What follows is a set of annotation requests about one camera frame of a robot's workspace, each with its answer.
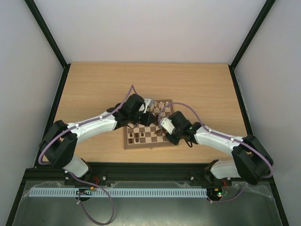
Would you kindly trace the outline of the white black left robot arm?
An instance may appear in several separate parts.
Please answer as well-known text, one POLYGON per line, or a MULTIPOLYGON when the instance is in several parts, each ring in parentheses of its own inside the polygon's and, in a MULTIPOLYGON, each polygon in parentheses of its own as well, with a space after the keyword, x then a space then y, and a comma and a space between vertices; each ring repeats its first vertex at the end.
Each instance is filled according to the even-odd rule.
POLYGON ((152 98, 132 94, 124 102, 96 117, 75 123, 56 121, 39 145, 39 164, 50 164, 55 169, 64 169, 78 178, 85 176, 89 166, 83 159, 75 156, 76 146, 88 138, 117 130, 130 123, 149 126, 157 120, 148 110, 153 103, 152 98))

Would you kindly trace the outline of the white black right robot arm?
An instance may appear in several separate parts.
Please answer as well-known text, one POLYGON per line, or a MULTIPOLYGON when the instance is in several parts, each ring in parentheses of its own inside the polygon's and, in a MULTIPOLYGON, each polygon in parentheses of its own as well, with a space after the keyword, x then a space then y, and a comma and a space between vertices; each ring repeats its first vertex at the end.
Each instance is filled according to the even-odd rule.
POLYGON ((199 121, 191 123, 180 111, 161 118, 159 125, 174 145, 183 139, 189 147, 206 145, 231 156, 230 160, 210 163, 205 179, 212 185, 223 178, 241 178, 256 185, 262 178, 272 175, 274 162, 254 135, 237 137, 221 133, 199 121))

